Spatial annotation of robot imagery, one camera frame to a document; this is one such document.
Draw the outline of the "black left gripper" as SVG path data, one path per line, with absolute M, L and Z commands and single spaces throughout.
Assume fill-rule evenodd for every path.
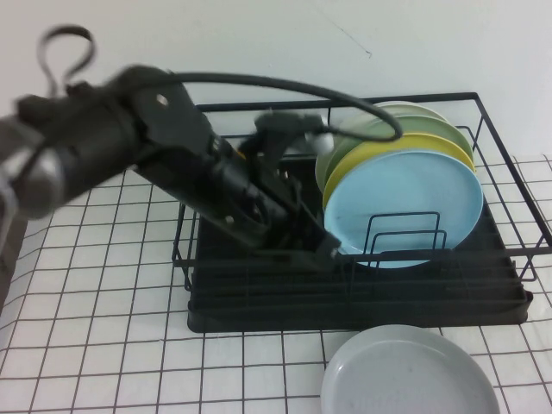
M 315 271 L 341 246 L 305 204 L 301 182 L 264 160 L 206 162 L 202 201 L 203 219 L 274 263 Z

